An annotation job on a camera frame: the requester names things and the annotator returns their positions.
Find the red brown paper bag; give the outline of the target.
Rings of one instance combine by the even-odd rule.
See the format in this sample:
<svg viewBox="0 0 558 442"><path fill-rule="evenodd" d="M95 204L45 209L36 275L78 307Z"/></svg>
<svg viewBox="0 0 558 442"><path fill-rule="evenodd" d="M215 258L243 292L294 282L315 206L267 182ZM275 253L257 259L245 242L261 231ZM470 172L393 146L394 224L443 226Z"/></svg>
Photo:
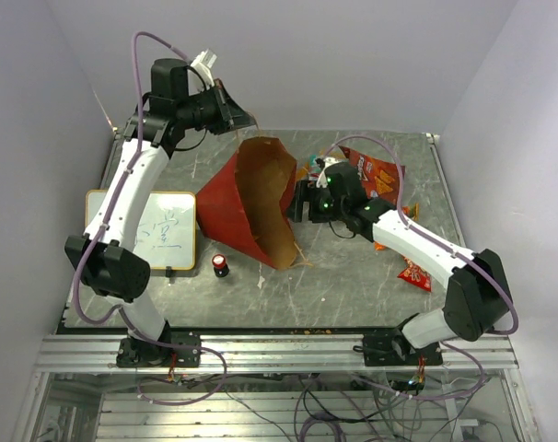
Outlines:
<svg viewBox="0 0 558 442"><path fill-rule="evenodd" d="M275 270L310 266L287 219L296 166L277 137L242 140L196 195L203 235Z"/></svg>

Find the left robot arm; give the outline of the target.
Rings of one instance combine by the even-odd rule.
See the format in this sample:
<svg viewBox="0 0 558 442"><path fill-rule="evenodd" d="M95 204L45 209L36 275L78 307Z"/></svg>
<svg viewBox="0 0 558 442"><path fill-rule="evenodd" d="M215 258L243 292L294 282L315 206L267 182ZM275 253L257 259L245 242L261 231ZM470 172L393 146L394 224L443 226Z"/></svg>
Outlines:
<svg viewBox="0 0 558 442"><path fill-rule="evenodd" d="M190 62L154 61L151 88L139 94L124 126L120 163L102 205L85 232L64 244L75 269L71 305L79 318L101 325L119 314L126 325L116 357L121 368L161 366L183 352L200 353L196 346L171 341L169 322L147 291L149 263L134 246L149 195L186 132L219 135L255 123L213 77L215 60L205 50Z"/></svg>

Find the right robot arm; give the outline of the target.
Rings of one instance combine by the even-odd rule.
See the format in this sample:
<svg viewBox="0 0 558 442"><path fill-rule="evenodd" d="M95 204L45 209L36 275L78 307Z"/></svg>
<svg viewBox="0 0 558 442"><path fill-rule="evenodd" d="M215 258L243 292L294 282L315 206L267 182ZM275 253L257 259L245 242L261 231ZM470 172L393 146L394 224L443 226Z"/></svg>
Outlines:
<svg viewBox="0 0 558 442"><path fill-rule="evenodd" d="M386 348L407 365L423 348L447 339L475 342L513 313L503 264L486 249L474 252L416 224L398 208L366 194L356 169L343 161L321 161L315 180L299 180L287 209L294 222L345 224L353 236L395 250L434 277L446 290L443 308L418 313L389 330Z"/></svg>

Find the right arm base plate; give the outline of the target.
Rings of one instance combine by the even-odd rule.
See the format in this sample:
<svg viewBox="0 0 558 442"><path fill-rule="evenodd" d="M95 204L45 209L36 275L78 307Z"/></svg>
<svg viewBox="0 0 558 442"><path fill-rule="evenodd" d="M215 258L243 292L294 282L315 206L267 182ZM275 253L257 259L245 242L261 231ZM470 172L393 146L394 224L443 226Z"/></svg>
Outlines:
<svg viewBox="0 0 558 442"><path fill-rule="evenodd" d="M366 334L361 343L352 347L363 356L365 366L441 366L443 356L438 343L415 350L401 343L401 337L392 337L385 332Z"/></svg>

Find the orange snack packet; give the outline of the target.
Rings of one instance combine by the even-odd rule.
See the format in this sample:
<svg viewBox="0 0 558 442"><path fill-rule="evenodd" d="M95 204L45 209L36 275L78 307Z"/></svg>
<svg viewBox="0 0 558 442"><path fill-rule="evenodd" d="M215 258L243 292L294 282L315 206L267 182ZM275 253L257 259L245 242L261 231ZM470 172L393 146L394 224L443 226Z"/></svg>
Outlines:
<svg viewBox="0 0 558 442"><path fill-rule="evenodd" d="M400 219L397 210L390 210L381 215L373 225L373 244L375 250L393 249L404 254L413 249L413 242L418 238Z"/></svg>

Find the red snack packet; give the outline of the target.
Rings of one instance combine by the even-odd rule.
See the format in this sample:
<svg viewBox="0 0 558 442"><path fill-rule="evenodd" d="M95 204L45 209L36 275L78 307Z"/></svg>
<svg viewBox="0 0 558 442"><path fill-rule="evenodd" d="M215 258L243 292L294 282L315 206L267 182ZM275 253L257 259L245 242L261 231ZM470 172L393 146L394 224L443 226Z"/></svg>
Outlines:
<svg viewBox="0 0 558 442"><path fill-rule="evenodd" d="M414 285L425 292L431 292L432 279L431 275L426 272L422 267L411 261L409 258L402 257L406 267L398 274L398 278Z"/></svg>

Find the red Doritos chips bag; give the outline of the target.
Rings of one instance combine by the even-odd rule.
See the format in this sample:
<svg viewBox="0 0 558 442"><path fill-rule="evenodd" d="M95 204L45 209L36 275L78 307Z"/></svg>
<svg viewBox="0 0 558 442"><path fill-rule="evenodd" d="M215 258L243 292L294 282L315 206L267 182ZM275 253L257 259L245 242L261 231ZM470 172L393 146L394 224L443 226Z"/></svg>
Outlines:
<svg viewBox="0 0 558 442"><path fill-rule="evenodd" d="M400 174L394 163L383 161L346 147L339 146L353 165L369 197L379 197L391 204L398 202Z"/></svg>

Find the teal mint candy bag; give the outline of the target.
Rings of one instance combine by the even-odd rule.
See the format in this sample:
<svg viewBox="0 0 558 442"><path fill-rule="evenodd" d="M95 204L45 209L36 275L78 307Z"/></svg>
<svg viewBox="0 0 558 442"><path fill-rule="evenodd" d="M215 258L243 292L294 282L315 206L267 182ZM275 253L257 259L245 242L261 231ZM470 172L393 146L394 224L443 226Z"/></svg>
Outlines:
<svg viewBox="0 0 558 442"><path fill-rule="evenodd" d="M316 181L323 169L324 157L320 154L310 155L297 166L296 180Z"/></svg>

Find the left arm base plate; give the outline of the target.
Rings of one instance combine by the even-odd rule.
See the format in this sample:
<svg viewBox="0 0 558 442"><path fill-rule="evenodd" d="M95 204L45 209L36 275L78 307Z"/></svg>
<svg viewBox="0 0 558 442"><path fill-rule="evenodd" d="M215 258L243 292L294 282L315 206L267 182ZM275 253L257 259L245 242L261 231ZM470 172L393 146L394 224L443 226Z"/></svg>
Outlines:
<svg viewBox="0 0 558 442"><path fill-rule="evenodd" d="M190 333L164 334L164 343L149 343L132 336L120 341L115 365L118 368L198 367L201 340Z"/></svg>

